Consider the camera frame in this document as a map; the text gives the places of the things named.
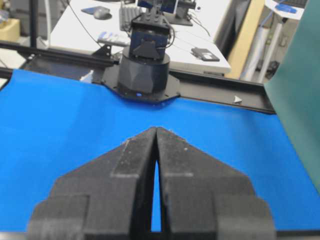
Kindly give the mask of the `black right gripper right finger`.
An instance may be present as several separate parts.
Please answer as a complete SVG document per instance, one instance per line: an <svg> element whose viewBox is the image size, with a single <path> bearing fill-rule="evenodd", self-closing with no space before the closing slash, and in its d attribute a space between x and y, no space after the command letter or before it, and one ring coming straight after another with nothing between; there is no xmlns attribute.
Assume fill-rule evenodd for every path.
<svg viewBox="0 0 320 240"><path fill-rule="evenodd" d="M157 129L162 222L170 240L274 240L268 204L250 178Z"/></svg>

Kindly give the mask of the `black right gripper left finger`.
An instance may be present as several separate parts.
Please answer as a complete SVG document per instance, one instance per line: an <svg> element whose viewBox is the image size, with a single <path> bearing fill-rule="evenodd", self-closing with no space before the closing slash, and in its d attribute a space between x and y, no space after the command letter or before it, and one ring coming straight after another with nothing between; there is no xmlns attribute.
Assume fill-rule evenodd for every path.
<svg viewBox="0 0 320 240"><path fill-rule="evenodd" d="M33 210L30 240L133 240L151 229L155 138L151 127L60 176Z"/></svg>

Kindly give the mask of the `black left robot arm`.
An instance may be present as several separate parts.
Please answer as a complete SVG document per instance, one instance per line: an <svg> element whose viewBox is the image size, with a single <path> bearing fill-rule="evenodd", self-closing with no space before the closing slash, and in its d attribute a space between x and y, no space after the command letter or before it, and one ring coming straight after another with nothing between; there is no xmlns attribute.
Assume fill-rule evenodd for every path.
<svg viewBox="0 0 320 240"><path fill-rule="evenodd" d="M175 0L139 0L146 11L130 22L130 45L123 51L118 82L135 92L146 94L166 88L170 58L166 48L171 37L171 25L164 12L174 13Z"/></svg>

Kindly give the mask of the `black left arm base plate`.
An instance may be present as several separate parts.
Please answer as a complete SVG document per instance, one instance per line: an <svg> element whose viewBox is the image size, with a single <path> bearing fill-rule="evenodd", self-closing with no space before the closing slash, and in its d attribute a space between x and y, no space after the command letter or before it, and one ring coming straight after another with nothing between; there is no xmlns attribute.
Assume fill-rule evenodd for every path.
<svg viewBox="0 0 320 240"><path fill-rule="evenodd" d="M101 79L101 84L118 96L130 101L158 104L181 96L180 80L172 75L168 76L165 89L154 93L144 93L141 90L128 89L120 85L118 76L118 73L105 71Z"/></svg>

